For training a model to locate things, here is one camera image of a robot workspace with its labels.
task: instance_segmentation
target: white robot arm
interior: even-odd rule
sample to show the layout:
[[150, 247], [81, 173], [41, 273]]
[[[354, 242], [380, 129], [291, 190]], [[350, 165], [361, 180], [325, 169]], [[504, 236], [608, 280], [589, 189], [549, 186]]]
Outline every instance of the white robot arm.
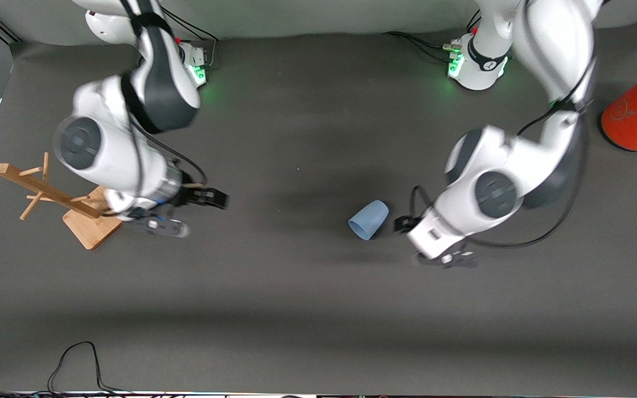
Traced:
[[509, 138], [490, 125], [458, 141], [445, 169], [446, 191], [421, 218], [400, 217], [396, 223], [422, 255], [440, 257], [465, 237], [501, 224], [521, 206], [553, 201], [576, 172], [571, 155], [594, 65], [591, 22], [601, 2], [523, 0], [518, 6], [516, 54], [553, 101], [543, 116], [549, 118], [539, 143], [520, 134]]
[[[143, 60], [132, 71], [77, 89], [73, 112], [56, 133], [58, 159], [106, 187], [113, 214], [126, 221], [165, 203], [224, 208], [225, 194], [202, 188], [206, 181], [193, 184], [187, 173], [147, 144], [148, 138], [168, 149], [151, 134], [188, 126], [200, 108], [197, 85], [184, 68], [157, 0], [76, 2], [109, 15], [125, 13]], [[176, 154], [202, 173], [190, 159]]]

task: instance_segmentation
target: light blue plastic cup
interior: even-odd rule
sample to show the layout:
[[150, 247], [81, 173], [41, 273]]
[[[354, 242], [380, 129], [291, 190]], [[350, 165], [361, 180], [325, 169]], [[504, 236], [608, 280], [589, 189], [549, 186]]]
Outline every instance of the light blue plastic cup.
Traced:
[[387, 218], [387, 205], [381, 201], [371, 202], [348, 220], [353, 232], [363, 240], [370, 240]]

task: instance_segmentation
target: wooden base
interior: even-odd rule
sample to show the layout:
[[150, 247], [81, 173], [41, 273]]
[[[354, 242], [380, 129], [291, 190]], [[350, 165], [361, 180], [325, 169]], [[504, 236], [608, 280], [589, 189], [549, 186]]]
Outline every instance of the wooden base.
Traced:
[[[90, 192], [89, 199], [82, 201], [98, 211], [106, 211], [108, 208], [105, 200], [105, 188], [97, 187]], [[117, 217], [98, 217], [90, 219], [78, 212], [68, 211], [63, 215], [63, 222], [73, 231], [85, 249], [93, 250], [122, 226], [122, 220]]]

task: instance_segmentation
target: white wall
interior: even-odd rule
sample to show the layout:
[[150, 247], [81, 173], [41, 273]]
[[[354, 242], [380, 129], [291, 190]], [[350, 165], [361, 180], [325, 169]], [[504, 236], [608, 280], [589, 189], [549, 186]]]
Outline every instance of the white wall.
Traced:
[[[165, 0], [165, 7], [220, 38], [311, 33], [429, 32], [463, 27], [478, 8], [470, 0]], [[69, 0], [0, 0], [0, 19], [28, 41], [101, 43], [83, 9]], [[637, 0], [612, 0], [602, 28], [637, 23]], [[182, 38], [192, 38], [172, 25]]]

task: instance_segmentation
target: gray table surface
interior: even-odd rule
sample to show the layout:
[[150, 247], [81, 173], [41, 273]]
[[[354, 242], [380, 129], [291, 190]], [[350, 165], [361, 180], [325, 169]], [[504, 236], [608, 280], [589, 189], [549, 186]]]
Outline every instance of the gray table surface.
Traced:
[[[597, 39], [592, 116], [637, 82], [637, 26]], [[22, 168], [51, 149], [75, 88], [137, 60], [124, 46], [13, 50], [0, 161]], [[187, 239], [121, 229], [87, 252], [61, 207], [19, 221], [27, 192], [0, 180], [0, 390], [43, 388], [88, 339], [105, 380], [132, 390], [637, 396], [637, 153], [589, 128], [584, 187], [554, 236], [478, 249], [477, 269], [417, 267], [405, 237], [363, 242], [346, 220], [382, 199], [391, 222], [415, 184], [436, 196], [465, 131], [514, 132], [546, 109], [534, 78], [514, 60], [490, 90], [466, 91], [381, 35], [218, 53], [193, 125], [160, 136], [232, 196], [228, 211], [180, 209]], [[93, 188], [57, 161], [51, 181]], [[528, 239], [562, 206], [484, 235]], [[91, 354], [71, 353], [56, 387], [93, 386]]]

